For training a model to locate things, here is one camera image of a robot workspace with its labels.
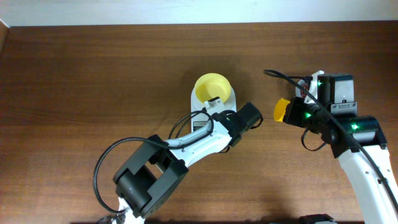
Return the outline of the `yellow plastic measuring scoop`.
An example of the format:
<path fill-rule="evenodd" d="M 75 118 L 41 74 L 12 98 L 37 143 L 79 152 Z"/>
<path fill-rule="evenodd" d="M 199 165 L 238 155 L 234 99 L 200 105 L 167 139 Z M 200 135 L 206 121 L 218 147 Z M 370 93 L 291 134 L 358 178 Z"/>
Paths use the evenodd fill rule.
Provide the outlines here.
<path fill-rule="evenodd" d="M 274 108 L 274 121 L 276 122 L 283 122 L 286 108 L 290 104 L 289 100 L 281 98 L 275 105 Z"/>

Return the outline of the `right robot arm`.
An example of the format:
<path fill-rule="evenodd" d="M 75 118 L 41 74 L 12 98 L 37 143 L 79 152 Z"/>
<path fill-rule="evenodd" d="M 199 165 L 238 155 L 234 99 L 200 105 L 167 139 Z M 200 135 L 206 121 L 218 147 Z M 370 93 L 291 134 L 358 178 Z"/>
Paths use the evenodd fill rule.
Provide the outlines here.
<path fill-rule="evenodd" d="M 320 134 L 347 175 L 365 223 L 397 223 L 397 182 L 377 119 L 358 116 L 353 77 L 313 75 L 304 98 L 280 99 L 274 119 Z"/>

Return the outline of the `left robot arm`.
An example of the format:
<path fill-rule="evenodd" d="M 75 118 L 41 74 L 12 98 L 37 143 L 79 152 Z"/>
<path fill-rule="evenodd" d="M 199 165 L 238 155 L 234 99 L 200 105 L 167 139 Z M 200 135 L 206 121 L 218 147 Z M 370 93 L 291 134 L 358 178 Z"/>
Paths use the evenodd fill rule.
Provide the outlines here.
<path fill-rule="evenodd" d="M 238 111 L 205 115 L 203 126 L 185 136 L 149 137 L 119 168 L 113 177 L 121 210 L 115 223 L 144 223 L 167 201 L 191 165 L 235 146 L 246 131 L 262 123 L 262 114 L 252 103 Z"/>

